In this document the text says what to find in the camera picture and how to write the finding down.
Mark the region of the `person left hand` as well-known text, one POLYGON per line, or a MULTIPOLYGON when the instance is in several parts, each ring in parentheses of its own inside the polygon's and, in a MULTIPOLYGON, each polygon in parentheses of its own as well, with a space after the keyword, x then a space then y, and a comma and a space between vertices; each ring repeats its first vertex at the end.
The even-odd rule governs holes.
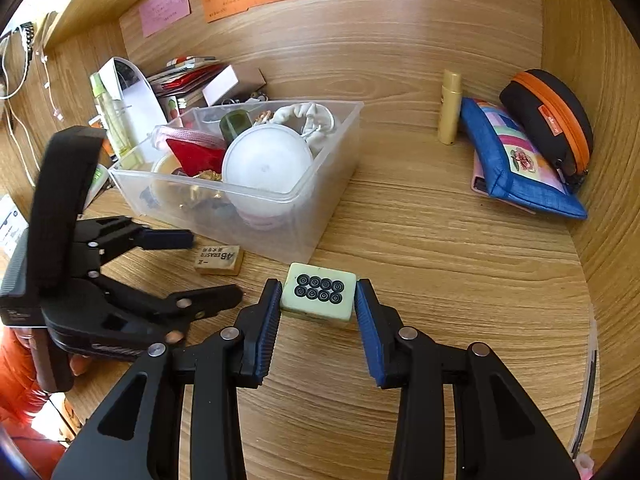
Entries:
POLYGON ((38 373, 49 373, 50 370, 61 370, 67 364, 75 377, 85 374, 92 363, 91 356, 68 353, 58 348, 46 330, 33 328, 14 328, 17 340, 30 352, 38 373))

